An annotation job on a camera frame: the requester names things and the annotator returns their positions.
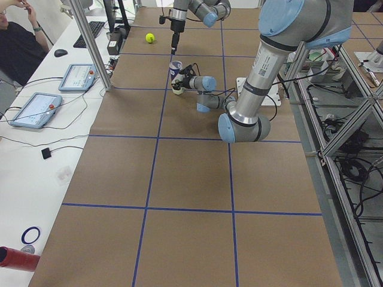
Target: metal ring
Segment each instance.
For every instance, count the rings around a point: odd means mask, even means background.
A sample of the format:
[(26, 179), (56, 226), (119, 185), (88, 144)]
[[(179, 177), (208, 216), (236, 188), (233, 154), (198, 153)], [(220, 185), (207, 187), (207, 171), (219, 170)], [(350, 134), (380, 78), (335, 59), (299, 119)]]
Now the metal ring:
[[(27, 241), (25, 241), (25, 235), (27, 235), (27, 233), (28, 232), (30, 232), (31, 230), (37, 230), (37, 232), (38, 232), (38, 234), (37, 234), (37, 237), (36, 237), (36, 239), (35, 240), (33, 240), (33, 241), (31, 241), (31, 242), (27, 242)], [(39, 238), (40, 238), (40, 234), (41, 234), (41, 231), (40, 231), (40, 229), (37, 227), (37, 226), (32, 226), (32, 227), (29, 227), (27, 230), (25, 230), (24, 232), (23, 232), (23, 235), (22, 235), (22, 242), (24, 243), (24, 244), (32, 244), (32, 243), (35, 243)]]

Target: computer mouse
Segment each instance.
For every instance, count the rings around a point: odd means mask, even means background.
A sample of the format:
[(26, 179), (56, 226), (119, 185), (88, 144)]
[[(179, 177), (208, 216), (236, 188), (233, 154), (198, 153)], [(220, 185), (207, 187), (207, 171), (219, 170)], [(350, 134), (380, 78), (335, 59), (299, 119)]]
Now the computer mouse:
[(55, 57), (61, 57), (61, 56), (64, 56), (66, 54), (68, 54), (68, 51), (66, 51), (64, 49), (57, 49), (56, 51), (54, 51)]

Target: yellow ball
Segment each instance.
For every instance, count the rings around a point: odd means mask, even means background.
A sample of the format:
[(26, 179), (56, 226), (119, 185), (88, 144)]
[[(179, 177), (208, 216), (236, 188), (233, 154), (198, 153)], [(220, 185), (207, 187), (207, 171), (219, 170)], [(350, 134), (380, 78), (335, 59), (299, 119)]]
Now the yellow ball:
[(145, 39), (149, 44), (151, 44), (154, 42), (154, 40), (156, 40), (156, 37), (154, 37), (152, 33), (148, 33), (146, 34)]

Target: black keyboard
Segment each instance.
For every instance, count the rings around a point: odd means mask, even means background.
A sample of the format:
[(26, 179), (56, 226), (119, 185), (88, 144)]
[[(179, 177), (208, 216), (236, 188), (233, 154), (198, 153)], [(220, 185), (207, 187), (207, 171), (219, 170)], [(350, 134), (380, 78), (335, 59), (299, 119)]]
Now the black keyboard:
[[(101, 31), (102, 27), (104, 26), (105, 22), (100, 22), (100, 21), (90, 21), (89, 26), (90, 30), (92, 30), (93, 37), (97, 37), (99, 32)], [(80, 35), (78, 37), (76, 43), (73, 45), (74, 48), (86, 48), (86, 44), (84, 41), (83, 36)]]

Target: red cylinder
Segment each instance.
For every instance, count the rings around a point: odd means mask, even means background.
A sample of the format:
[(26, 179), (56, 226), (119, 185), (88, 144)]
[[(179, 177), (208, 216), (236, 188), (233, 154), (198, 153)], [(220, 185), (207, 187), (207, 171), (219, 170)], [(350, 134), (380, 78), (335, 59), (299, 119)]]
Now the red cylinder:
[(0, 267), (35, 271), (40, 256), (8, 247), (0, 247)]

